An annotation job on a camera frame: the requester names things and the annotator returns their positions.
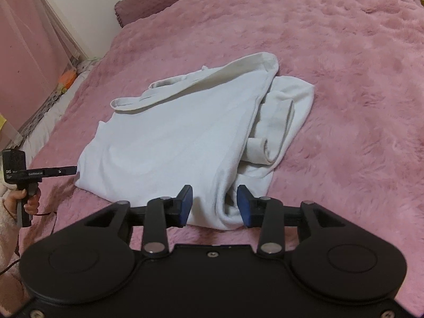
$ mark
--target hand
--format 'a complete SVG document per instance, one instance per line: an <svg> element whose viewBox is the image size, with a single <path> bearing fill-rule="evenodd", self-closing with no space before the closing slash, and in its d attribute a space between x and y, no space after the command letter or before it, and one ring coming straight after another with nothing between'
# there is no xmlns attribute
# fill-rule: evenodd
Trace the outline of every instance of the hand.
<svg viewBox="0 0 424 318"><path fill-rule="evenodd" d="M9 195L4 201L4 207L16 219L16 206L18 204L18 200L25 198L27 195L26 190L17 190L10 191ZM28 200L28 203L24 205L24 209L28 214L35 215L38 214L38 207L40 206L40 196L41 191L37 189L37 193Z"/></svg>

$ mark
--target black handle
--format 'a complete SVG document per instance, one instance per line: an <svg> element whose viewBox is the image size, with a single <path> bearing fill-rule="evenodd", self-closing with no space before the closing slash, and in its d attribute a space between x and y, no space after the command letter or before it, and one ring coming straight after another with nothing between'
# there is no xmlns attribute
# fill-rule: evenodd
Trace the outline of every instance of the black handle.
<svg viewBox="0 0 424 318"><path fill-rule="evenodd" d="M16 224L18 227L31 227L32 215L29 215L24 208L24 205L28 203L28 200L37 193L38 183L22 183L18 184L18 190L26 189L27 195L18 200L18 205L16 206Z"/></svg>

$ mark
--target white wall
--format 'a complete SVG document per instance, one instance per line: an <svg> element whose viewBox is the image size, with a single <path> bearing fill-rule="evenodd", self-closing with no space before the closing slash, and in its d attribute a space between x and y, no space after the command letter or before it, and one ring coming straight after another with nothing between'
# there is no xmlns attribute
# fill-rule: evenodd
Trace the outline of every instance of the white wall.
<svg viewBox="0 0 424 318"><path fill-rule="evenodd" d="M121 30L113 7L119 0L47 0L87 57L102 57Z"/></svg>

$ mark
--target pink blanket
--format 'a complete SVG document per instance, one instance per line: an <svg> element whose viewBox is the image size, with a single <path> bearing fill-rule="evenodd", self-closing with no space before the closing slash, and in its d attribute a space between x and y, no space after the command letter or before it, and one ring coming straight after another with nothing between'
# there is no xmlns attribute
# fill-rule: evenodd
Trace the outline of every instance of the pink blanket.
<svg viewBox="0 0 424 318"><path fill-rule="evenodd" d="M269 195L288 205L315 200L395 244L408 260L397 300L421 314L423 20L418 0L181 0L122 30L32 166L76 164L98 121L111 117L114 98L139 96L153 81L202 65L272 52L280 75L315 84L316 97ZM42 211L58 211L56 230L108 204L66 178L47 179L41 188ZM52 220L35 218L22 246L48 235ZM296 237L288 234L293 247ZM169 230L171 244L255 245L257 238L257 230Z"/></svg>

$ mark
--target black robotic gripper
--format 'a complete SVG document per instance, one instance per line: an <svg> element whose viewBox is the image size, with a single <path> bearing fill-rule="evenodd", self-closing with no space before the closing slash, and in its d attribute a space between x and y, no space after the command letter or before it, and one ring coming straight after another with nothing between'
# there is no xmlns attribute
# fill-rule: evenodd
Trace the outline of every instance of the black robotic gripper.
<svg viewBox="0 0 424 318"><path fill-rule="evenodd" d="M175 245L166 228L185 226L192 187L146 207L111 206L30 246L20 273L31 299L13 317L406 318L393 300L406 262L393 245L313 202L300 208L254 197L237 205L250 245ZM144 226L141 250L129 247ZM300 244L285 250L285 226Z"/></svg>

